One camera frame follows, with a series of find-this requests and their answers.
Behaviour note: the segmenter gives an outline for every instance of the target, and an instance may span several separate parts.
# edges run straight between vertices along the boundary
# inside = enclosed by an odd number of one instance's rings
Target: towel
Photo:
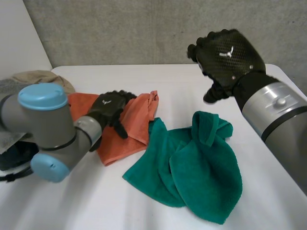
[[[0,93],[15,94],[30,84],[15,82],[12,79],[0,80]],[[19,141],[25,133],[0,132],[0,154]]]
[[[68,96],[73,120],[86,115],[98,95],[73,93]],[[136,152],[145,150],[149,142],[149,122],[154,120],[158,107],[157,91],[142,93],[131,99],[121,113],[120,122],[124,126],[128,138],[122,139],[112,127],[106,127],[102,134],[102,142],[97,153],[104,165],[110,165]]]
[[[236,157],[225,142],[232,132],[217,114],[196,112],[192,127],[170,131],[156,118],[146,152],[123,178],[162,204],[187,206],[223,224],[242,194]]]
[[[22,73],[16,73],[12,79],[19,83],[38,84],[38,83],[56,83],[64,88],[66,94],[75,92],[74,87],[65,78],[54,74],[51,71],[35,70]]]

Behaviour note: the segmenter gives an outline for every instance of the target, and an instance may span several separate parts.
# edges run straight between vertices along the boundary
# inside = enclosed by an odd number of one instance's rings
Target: black band
[[[12,96],[12,94],[6,95],[6,96],[3,97],[2,100],[0,101],[0,126],[1,126],[2,128],[4,128],[6,131],[8,130],[8,128],[5,126],[5,124],[4,124],[3,120],[2,120],[2,108],[3,108],[3,105],[4,105],[4,103],[6,102],[6,100],[7,100],[9,97],[11,97],[11,96]]]
[[[26,177],[28,175],[31,175],[32,173],[33,173],[33,171],[31,169],[31,167],[29,166],[29,167],[21,170],[18,173],[11,173],[11,174],[8,174],[8,175],[5,175],[5,176],[0,176],[0,181],[13,182],[16,179]]]
[[[41,146],[38,146],[41,150],[44,150],[44,151],[55,151],[55,150],[60,150],[60,149],[63,149],[63,148],[66,148],[67,146],[71,145],[77,138],[77,133],[75,133],[75,136],[73,136],[73,138],[68,141],[67,143],[63,144],[63,145],[59,145],[59,146],[56,146],[56,147],[51,147],[51,148],[44,148],[44,147],[41,147]]]
[[[262,133],[261,139],[263,142],[266,141],[268,136],[273,132],[278,126],[280,126],[283,122],[289,120],[290,118],[302,114],[304,112],[307,112],[307,106],[302,106],[299,108],[296,108],[294,110],[291,110],[290,112],[282,115],[281,117],[277,118],[275,121],[273,121]]]
[[[84,133],[84,135],[87,136],[87,138],[88,138],[88,140],[90,141],[90,144],[91,144],[91,146],[92,146],[93,142],[92,142],[92,139],[91,139],[90,135],[88,135],[87,132],[85,132],[83,129],[81,129],[81,128],[79,128],[79,127],[75,127],[75,128],[76,128],[77,130],[80,130],[81,132]]]

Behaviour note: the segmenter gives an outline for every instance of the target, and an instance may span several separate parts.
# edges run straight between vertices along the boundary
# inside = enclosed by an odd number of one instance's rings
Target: black cable
[[[33,173],[32,169],[30,166],[26,167],[25,169],[21,170],[18,173],[11,173],[7,174],[5,176],[0,176],[0,182],[1,181],[6,181],[6,182],[13,182],[16,179],[20,179],[23,177],[26,177],[28,175],[31,175]]]

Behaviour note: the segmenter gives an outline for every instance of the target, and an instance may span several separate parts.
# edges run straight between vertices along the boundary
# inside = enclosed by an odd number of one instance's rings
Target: orange towel
[[[86,115],[98,95],[87,93],[72,93],[68,96],[73,120]],[[154,120],[158,107],[157,91],[142,93],[126,105],[120,116],[120,121],[128,133],[127,139],[122,139],[112,127],[106,127],[102,134],[102,142],[97,153],[104,165],[109,165],[121,158],[145,150],[149,142],[148,125]]]

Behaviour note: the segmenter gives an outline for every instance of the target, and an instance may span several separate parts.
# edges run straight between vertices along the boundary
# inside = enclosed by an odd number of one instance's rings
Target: white wall
[[[22,0],[0,0],[0,79],[29,70],[51,70]]]

